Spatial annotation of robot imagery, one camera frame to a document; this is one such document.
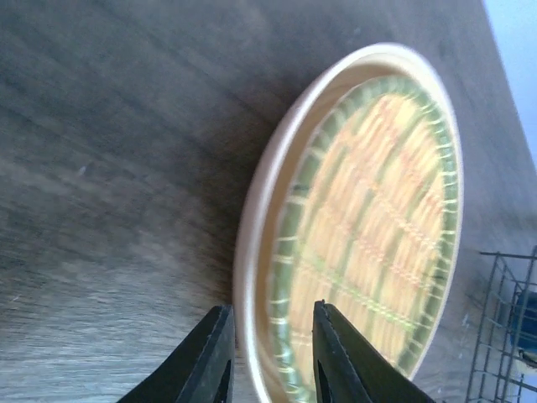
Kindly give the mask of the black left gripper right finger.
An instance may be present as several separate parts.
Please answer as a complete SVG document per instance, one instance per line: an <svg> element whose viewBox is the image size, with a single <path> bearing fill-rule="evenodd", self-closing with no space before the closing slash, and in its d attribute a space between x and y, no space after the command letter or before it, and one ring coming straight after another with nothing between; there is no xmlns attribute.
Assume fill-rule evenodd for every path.
<svg viewBox="0 0 537 403"><path fill-rule="evenodd" d="M394 369L334 305L314 304L312 340L317 401L433 401Z"/></svg>

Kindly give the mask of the blue ceramic mug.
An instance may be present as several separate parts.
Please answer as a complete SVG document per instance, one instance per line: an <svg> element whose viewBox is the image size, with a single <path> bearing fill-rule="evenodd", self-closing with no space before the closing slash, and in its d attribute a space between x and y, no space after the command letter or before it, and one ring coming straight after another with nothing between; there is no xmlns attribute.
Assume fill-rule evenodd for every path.
<svg viewBox="0 0 537 403"><path fill-rule="evenodd" d="M536 292L522 292L511 312L510 341L525 352L536 352Z"/></svg>

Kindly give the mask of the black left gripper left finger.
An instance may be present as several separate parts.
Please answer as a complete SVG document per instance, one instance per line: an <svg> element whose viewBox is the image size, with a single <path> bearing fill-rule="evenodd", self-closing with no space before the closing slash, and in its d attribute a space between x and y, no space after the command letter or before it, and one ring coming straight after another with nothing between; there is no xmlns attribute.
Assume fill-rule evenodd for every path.
<svg viewBox="0 0 537 403"><path fill-rule="evenodd" d="M235 327L230 305L214 306L123 403L231 402Z"/></svg>

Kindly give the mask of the yellow bamboo-pattern plate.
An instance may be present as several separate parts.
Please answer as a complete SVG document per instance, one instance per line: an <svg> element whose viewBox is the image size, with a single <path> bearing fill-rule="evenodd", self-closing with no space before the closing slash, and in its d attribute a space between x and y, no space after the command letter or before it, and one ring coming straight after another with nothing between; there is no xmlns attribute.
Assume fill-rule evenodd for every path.
<svg viewBox="0 0 537 403"><path fill-rule="evenodd" d="M258 163L233 262L259 401L315 401L318 300L414 378L450 292L463 195L455 111L418 52L372 44L306 88Z"/></svg>

